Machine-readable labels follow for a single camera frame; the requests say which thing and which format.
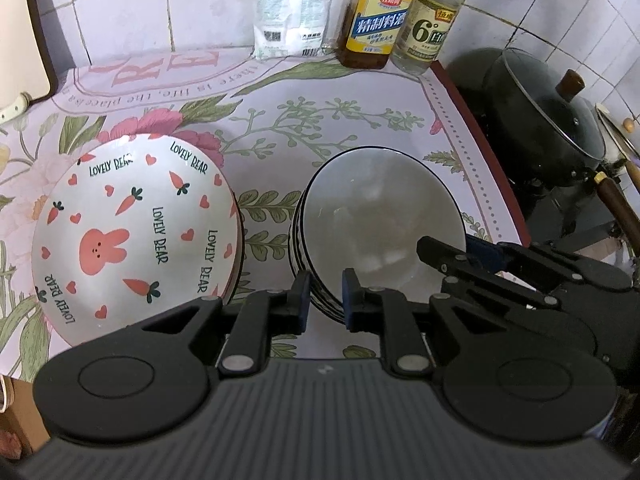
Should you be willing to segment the white ribbed bowl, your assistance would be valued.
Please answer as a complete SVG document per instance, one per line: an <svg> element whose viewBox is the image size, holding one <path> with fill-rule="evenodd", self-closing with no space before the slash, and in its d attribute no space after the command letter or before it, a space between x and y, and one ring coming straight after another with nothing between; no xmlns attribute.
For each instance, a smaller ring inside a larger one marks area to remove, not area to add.
<svg viewBox="0 0 640 480"><path fill-rule="evenodd" d="M288 236L292 271L311 274L311 302L344 321L342 273L363 286L402 292L424 302L444 276L423 263L424 237L463 250L462 213L444 182L414 157L364 146L338 154L316 171L295 208Z"/></svg>

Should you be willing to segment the white bunny carrot plate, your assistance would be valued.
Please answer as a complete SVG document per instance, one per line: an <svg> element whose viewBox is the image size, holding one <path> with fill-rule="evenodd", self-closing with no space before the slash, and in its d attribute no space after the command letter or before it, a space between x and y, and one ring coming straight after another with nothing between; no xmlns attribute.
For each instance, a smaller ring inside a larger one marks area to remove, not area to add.
<svg viewBox="0 0 640 480"><path fill-rule="evenodd" d="M193 299L230 300L242 226L219 166L174 136L135 134L82 155L32 240L44 316L74 346Z"/></svg>

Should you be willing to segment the black wok with lid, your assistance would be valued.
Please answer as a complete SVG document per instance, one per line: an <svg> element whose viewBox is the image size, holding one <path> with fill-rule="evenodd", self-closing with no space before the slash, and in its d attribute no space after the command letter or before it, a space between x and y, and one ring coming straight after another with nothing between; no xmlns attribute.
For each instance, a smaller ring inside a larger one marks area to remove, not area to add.
<svg viewBox="0 0 640 480"><path fill-rule="evenodd" d="M585 98L576 70L558 72L518 49L478 49L447 73L484 134L535 242L590 245L620 232L594 178L605 174L631 207L639 189L625 154Z"/></svg>

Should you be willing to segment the floral table mat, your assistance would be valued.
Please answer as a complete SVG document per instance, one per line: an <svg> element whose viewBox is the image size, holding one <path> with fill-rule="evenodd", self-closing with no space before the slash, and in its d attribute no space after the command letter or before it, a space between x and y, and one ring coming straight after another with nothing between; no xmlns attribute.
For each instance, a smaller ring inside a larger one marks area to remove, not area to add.
<svg viewBox="0 0 640 480"><path fill-rule="evenodd" d="M440 66L349 70L332 58L256 61L243 49L128 58L76 68L51 99L1 129L1 370L32 380L65 349L37 304L32 233L56 181L98 144L178 136L221 166L242 212L236 292L290 276L288 226L332 156L363 145L405 152L450 189L468 233L528 244L520 207L468 104Z"/></svg>

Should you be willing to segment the cooking wine bottle yellow label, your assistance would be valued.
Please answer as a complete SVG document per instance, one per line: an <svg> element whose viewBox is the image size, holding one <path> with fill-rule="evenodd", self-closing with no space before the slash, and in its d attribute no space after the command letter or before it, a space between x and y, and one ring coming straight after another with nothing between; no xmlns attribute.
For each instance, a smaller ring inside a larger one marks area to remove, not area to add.
<svg viewBox="0 0 640 480"><path fill-rule="evenodd" d="M383 68L412 0L350 0L336 56L347 68Z"/></svg>

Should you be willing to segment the clear vinegar bottle yellow cap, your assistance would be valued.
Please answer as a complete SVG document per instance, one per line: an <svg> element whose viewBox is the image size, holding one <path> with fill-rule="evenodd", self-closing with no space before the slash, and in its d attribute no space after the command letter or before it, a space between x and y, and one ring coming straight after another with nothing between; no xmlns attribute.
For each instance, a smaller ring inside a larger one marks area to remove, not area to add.
<svg viewBox="0 0 640 480"><path fill-rule="evenodd" d="M408 74L421 75L436 60L463 0L412 0L390 60Z"/></svg>

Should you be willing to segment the white salt bag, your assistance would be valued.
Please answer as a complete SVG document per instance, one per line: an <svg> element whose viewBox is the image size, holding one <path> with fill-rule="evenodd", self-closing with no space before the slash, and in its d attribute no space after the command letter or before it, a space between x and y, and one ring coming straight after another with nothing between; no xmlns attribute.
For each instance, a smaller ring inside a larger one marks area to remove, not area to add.
<svg viewBox="0 0 640 480"><path fill-rule="evenodd" d="M322 50L332 0L253 0L254 57L301 56Z"/></svg>

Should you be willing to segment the white cutting board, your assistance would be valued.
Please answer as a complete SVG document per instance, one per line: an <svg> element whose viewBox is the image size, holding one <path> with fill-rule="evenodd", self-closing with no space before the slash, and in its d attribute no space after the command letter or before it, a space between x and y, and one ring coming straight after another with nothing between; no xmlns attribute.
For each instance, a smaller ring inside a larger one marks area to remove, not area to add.
<svg viewBox="0 0 640 480"><path fill-rule="evenodd" d="M37 0L1 0L1 108L21 92L29 104L52 96L58 86Z"/></svg>

